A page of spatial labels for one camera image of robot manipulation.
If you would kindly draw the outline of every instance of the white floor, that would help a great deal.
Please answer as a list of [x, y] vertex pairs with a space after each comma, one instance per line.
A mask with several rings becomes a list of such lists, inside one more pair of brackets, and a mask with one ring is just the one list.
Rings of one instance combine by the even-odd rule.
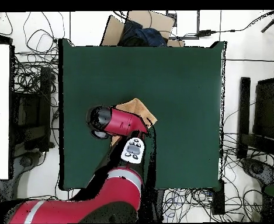
[[[231, 29], [243, 29], [255, 18], [266, 12], [268, 12], [268, 10], [201, 10], [200, 30], [211, 29], [215, 31], [224, 31]], [[44, 29], [50, 32], [50, 28], [52, 28], [56, 38], [69, 38], [76, 46], [98, 46], [102, 39], [107, 19], [109, 15], [112, 15], [113, 13], [71, 12], [70, 15], [69, 12], [61, 12], [61, 14], [58, 12], [45, 12], [44, 14], [48, 18], [50, 25], [41, 12], [32, 12], [30, 16], [29, 12], [8, 13], [13, 26], [13, 32], [10, 37], [13, 38], [16, 53], [29, 51], [26, 47], [25, 40], [38, 29]], [[187, 33], [194, 33], [196, 31], [196, 11], [178, 10], [177, 14], [178, 27], [173, 28], [172, 32], [175, 35], [178, 34], [179, 36], [183, 36]], [[215, 41], [219, 40], [228, 42], [226, 51], [227, 61], [225, 70], [226, 90], [224, 118], [238, 109], [238, 89], [241, 77], [247, 76], [251, 78], [251, 103], [255, 101], [255, 86], [257, 82], [259, 80], [274, 77], [274, 25], [265, 33], [261, 33], [261, 30], [273, 19], [273, 17], [274, 15], [265, 17], [244, 31], [235, 33], [216, 33], [209, 37], [201, 38], [200, 40], [186, 41], [186, 46], [204, 47], [209, 47]], [[0, 13], [0, 32], [7, 34], [11, 32], [11, 27], [5, 13]], [[30, 41], [31, 46], [36, 47], [41, 35], [42, 33]], [[43, 42], [39, 45], [39, 49], [45, 50], [48, 45], [50, 45], [50, 39], [46, 41], [46, 38], [44, 38]], [[54, 97], [58, 101], [58, 95], [55, 94]], [[252, 105], [251, 110], [250, 130], [252, 131], [254, 105]], [[54, 128], [58, 128], [57, 121], [54, 124]], [[224, 126], [224, 132], [237, 132], [237, 114], [234, 114], [228, 118]], [[225, 140], [233, 141], [231, 138], [235, 138], [235, 136], [226, 136]], [[51, 141], [55, 142], [53, 135], [51, 136]], [[233, 143], [226, 143], [228, 143], [229, 146], [235, 146]], [[19, 184], [19, 197], [26, 198], [38, 197], [41, 195], [55, 195], [58, 170], [59, 157], [57, 146], [56, 148], [50, 150], [42, 166], [36, 167], [22, 176]], [[226, 177], [237, 187], [240, 197], [244, 195], [244, 192], [250, 189], [260, 190], [257, 181], [247, 176], [239, 166], [235, 166], [232, 169], [226, 167]], [[226, 210], [239, 208], [237, 205], [240, 203], [240, 199], [233, 198], [228, 200], [229, 198], [236, 197], [237, 192], [235, 187], [229, 183], [227, 179], [225, 179], [225, 181], [227, 182], [225, 186], [227, 204], [235, 204], [227, 205]], [[185, 190], [173, 191], [173, 194], [175, 195], [185, 194]], [[59, 199], [66, 200], [68, 198], [68, 193], [66, 191], [60, 191], [57, 188], [57, 197]], [[257, 192], [248, 193], [246, 200], [249, 201], [250, 204], [261, 204], [261, 197]], [[167, 202], [165, 205], [168, 205], [166, 209], [169, 209], [165, 213], [164, 222], [177, 222], [179, 219], [181, 219], [181, 222], [210, 221], [210, 217], [208, 216], [210, 213], [209, 209], [206, 212], [202, 207], [199, 207], [193, 203], [191, 205], [181, 205], [180, 203], [185, 200], [182, 199], [182, 197], [174, 197], [171, 193], [165, 197], [165, 201]], [[241, 208], [237, 210], [237, 212], [244, 213], [244, 209]], [[242, 215], [234, 213], [228, 213], [228, 215], [235, 221], [240, 221], [242, 218]], [[213, 216], [213, 218], [218, 221], [221, 220], [219, 216]]]

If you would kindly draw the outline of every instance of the dark blue bag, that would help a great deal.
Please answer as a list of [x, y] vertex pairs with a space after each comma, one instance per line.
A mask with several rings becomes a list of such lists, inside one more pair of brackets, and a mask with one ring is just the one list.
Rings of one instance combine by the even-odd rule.
[[124, 25], [124, 32], [119, 46], [150, 46], [150, 47], [166, 47], [166, 41], [161, 33], [155, 29], [142, 29], [142, 25], [127, 20]]

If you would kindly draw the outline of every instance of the green table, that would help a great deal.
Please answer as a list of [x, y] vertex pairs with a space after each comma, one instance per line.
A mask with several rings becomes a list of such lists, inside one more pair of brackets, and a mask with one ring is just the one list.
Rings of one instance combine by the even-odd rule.
[[158, 120], [156, 188], [217, 187], [223, 48], [223, 42], [213, 48], [72, 47], [60, 40], [63, 189], [86, 187], [109, 149], [110, 140], [91, 136], [87, 110], [135, 97]]

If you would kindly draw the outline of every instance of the white control panel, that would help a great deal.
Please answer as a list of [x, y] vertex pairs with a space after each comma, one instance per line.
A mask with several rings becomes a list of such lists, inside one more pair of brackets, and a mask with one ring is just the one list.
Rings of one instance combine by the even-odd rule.
[[127, 141], [121, 159], [133, 164], [140, 164], [144, 153], [144, 142], [140, 138], [131, 138]]

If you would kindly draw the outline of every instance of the cardboard box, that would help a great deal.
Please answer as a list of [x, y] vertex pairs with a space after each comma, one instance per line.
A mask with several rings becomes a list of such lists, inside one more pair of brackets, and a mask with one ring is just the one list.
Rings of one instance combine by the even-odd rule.
[[[162, 37], [165, 39], [169, 39], [172, 27], [174, 25], [174, 20], [172, 18], [148, 10], [130, 11], [128, 19], [141, 24], [143, 28], [152, 27], [153, 29], [158, 30]], [[120, 41], [123, 33], [123, 29], [124, 24], [117, 20], [114, 16], [110, 15], [100, 45], [118, 45], [118, 42]], [[183, 47], [185, 42], [178, 40], [168, 40], [167, 45], [169, 47]]]

